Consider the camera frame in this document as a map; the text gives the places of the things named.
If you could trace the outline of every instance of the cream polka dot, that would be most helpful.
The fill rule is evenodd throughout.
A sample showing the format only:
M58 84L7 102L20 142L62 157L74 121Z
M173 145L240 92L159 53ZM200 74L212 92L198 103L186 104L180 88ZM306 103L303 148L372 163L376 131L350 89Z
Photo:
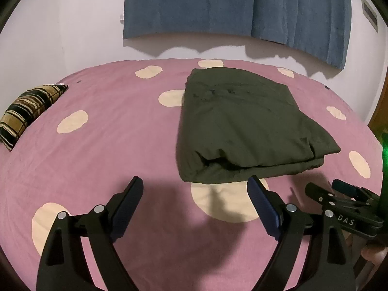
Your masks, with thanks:
M172 89L171 91L163 92L159 96L159 103L166 107L182 106L183 89Z
M142 79L150 79L162 71L163 71L163 69L161 67L158 67L157 65L149 65L148 67L145 67L144 69L136 71L135 74L136 74L136 76L138 76Z
M222 60L201 60L201 61L198 61L198 65L201 68L215 68L215 67L223 67L224 63Z
M261 182L268 189L267 182L264 179ZM239 223L259 217L248 196L246 182L212 185L192 183L191 196L203 212L221 221Z
M277 70L278 70L281 74L284 74L284 75L286 75L286 76L295 77L294 72L292 72L292 71L289 70L289 69L285 69L285 68L277 68Z
M363 178L369 178L371 176L371 169L361 154L356 151L350 151L349 159L352 162L353 167Z
M32 218L32 241L39 255L42 255L43 247L45 246L47 236L50 233L51 226L55 218L61 211L67 211L60 204L48 202L36 210Z
M329 111L335 118L341 119L341 120L346 120L346 116L339 110L336 109L333 106L327 106L326 107L327 111Z
M83 111L76 111L72 113L70 116L67 116L65 119L61 121L61 123L57 127L58 133L69 133L74 130L77 130L83 126L84 123L88 121L88 114Z

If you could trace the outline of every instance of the pink bedsheet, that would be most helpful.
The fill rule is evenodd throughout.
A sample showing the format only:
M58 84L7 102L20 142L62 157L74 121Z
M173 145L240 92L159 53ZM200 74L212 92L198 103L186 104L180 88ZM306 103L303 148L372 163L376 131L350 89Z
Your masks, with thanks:
M4 144L0 143L0 170L4 163L8 160L10 153Z
M265 233L260 219L229 223L196 205L190 183L180 179L175 162L180 107L158 101L163 92L184 89L199 60L113 62L66 77L62 82L69 85L67 92L27 128L0 163L0 245L32 290L40 260L32 241L36 211L54 202L72 215L87 213L121 192L133 176L143 179L144 196L115 248L140 291L241 291L255 285L277 242ZM318 212L319 205L303 194L308 182L329 187L339 178L380 193L381 146L333 91L305 76L282 74L277 67L223 63L288 85L301 111L342 149L326 156L318 169L267 178L270 190L310 212ZM149 79L136 76L149 65L162 71ZM327 107L341 111L346 120L334 117ZM87 122L59 134L59 123L79 110L87 113ZM369 178L352 165L351 151L368 163ZM298 280L306 249L304 242L288 287ZM91 257L90 249L86 254ZM102 286L96 267L91 271Z

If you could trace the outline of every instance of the wrinkled fabric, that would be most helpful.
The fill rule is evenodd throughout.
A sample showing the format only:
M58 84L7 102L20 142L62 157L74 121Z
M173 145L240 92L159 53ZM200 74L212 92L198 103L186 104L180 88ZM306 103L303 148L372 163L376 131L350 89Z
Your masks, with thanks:
M123 38L206 32L251 36L345 66L351 0L125 0Z
M194 69L181 117L177 163L185 182L297 174L341 151L286 85L240 69Z

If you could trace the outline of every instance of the white wall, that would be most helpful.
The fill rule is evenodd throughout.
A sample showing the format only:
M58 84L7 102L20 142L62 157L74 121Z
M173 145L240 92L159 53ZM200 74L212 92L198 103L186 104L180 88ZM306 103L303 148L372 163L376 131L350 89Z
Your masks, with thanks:
M33 85L106 62L151 58L241 59L286 67L328 85L366 122L380 97L388 28L379 15L376 33L362 14L361 0L352 0L343 71L302 51L253 38L164 34L123 41L123 6L124 0L22 0L0 34L0 111Z
M24 91L67 75L61 0L21 0L0 34L0 113Z

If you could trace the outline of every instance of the wall vent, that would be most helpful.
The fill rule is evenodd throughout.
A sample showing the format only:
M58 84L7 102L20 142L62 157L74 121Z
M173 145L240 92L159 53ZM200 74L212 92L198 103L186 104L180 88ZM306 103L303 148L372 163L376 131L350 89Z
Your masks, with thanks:
M375 13L375 11L373 11L373 9L371 8L371 6L369 5L369 3L366 0L361 0L361 3L362 3L362 13L365 15L365 17L368 19L368 21L372 24L372 26L374 27L376 32L378 32L377 14Z

